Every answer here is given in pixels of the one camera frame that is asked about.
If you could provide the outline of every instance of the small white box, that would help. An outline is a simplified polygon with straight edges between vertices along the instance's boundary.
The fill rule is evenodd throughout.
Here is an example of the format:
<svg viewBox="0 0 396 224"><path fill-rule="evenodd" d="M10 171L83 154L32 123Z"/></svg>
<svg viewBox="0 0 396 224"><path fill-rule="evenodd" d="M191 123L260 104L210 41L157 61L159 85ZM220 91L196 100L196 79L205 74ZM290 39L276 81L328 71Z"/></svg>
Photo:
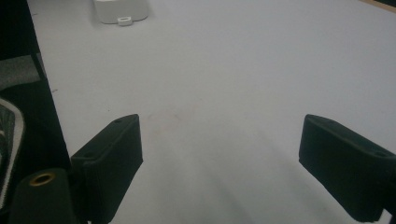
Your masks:
<svg viewBox="0 0 396 224"><path fill-rule="evenodd" d="M102 23L131 25L149 15L147 0L93 0L98 19Z"/></svg>

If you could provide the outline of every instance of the white tabletop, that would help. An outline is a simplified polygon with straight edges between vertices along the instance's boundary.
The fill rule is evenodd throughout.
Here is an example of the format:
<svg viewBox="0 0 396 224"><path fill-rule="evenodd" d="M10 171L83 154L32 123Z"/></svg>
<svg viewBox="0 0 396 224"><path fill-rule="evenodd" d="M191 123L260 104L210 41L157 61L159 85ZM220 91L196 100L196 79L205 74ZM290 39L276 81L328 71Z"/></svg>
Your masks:
<svg viewBox="0 0 396 224"><path fill-rule="evenodd" d="M145 162L112 223L354 223L298 162L304 115L396 153L396 14L345 0L30 0L73 154L139 114ZM386 212L379 223L388 223Z"/></svg>

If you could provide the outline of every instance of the white object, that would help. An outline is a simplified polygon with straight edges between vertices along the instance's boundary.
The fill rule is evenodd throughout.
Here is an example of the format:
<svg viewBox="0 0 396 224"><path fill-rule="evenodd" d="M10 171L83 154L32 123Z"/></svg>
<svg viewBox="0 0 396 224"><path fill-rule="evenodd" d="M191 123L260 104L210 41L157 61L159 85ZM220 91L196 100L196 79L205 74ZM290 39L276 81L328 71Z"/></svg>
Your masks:
<svg viewBox="0 0 396 224"><path fill-rule="evenodd" d="M120 26L142 21L149 15L146 0L93 0L98 19L102 23L117 23Z"/></svg>

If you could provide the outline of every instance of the white table surface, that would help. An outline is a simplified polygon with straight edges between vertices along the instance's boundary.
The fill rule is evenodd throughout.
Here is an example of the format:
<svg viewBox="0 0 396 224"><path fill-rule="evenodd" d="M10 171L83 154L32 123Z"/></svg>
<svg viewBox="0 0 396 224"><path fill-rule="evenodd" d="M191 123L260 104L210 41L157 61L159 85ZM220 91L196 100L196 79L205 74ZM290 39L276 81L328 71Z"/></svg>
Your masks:
<svg viewBox="0 0 396 224"><path fill-rule="evenodd" d="M139 114L145 162L112 223L355 223L298 162L305 114L396 153L396 14L350 0L30 0L73 154ZM379 223L388 223L384 213Z"/></svg>

